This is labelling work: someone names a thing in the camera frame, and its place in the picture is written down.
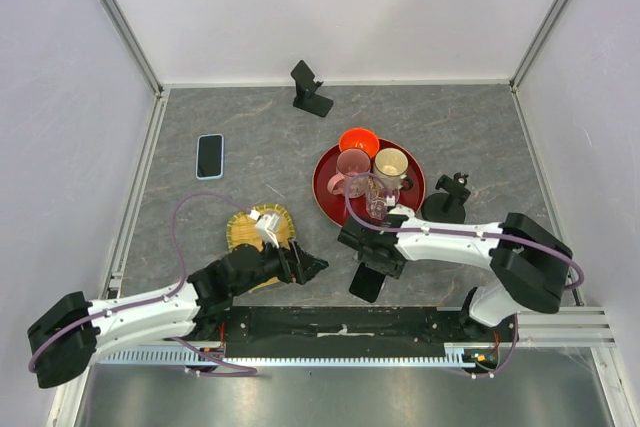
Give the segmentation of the black phone teal case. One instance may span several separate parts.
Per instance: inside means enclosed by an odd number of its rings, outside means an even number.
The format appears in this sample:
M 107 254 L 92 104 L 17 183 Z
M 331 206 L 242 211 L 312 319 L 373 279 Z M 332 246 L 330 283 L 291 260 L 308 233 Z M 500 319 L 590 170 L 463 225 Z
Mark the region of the black phone teal case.
M 368 303 L 377 301 L 386 276 L 360 263 L 349 286 L 349 292 Z

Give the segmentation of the black round base phone stand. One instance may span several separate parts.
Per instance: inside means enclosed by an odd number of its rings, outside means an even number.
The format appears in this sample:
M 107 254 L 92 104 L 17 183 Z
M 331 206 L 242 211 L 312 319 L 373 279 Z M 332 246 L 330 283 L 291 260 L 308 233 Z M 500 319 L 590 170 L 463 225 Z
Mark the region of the black round base phone stand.
M 438 223 L 463 224 L 466 219 L 464 204 L 470 197 L 468 174 L 457 172 L 453 177 L 442 175 L 436 182 L 436 192 L 425 197 L 421 206 L 424 220 Z

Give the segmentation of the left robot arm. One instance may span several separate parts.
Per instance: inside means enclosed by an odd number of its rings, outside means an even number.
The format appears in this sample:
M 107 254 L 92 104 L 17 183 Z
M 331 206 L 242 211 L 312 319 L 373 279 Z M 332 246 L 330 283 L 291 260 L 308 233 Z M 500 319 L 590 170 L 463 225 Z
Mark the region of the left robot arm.
M 155 291 L 93 301 L 81 291 L 69 293 L 28 328 L 28 369 L 46 389 L 129 347 L 188 336 L 211 339 L 219 329 L 218 315 L 236 297 L 271 279 L 303 285 L 328 265 L 294 240 L 286 247 L 242 244 Z

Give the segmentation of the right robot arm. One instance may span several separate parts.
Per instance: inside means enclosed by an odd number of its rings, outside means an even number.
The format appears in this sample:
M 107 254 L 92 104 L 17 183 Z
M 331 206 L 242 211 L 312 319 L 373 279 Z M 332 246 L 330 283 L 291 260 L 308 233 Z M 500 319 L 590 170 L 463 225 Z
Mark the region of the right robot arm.
M 573 253 L 553 234 L 521 213 L 479 225 L 430 222 L 399 206 L 379 224 L 348 218 L 338 235 L 360 261 L 353 295 L 373 302 L 384 280 L 399 278 L 407 262 L 435 260 L 490 271 L 494 280 L 475 287 L 458 315 L 467 339 L 483 339 L 522 310 L 555 314 L 565 291 Z

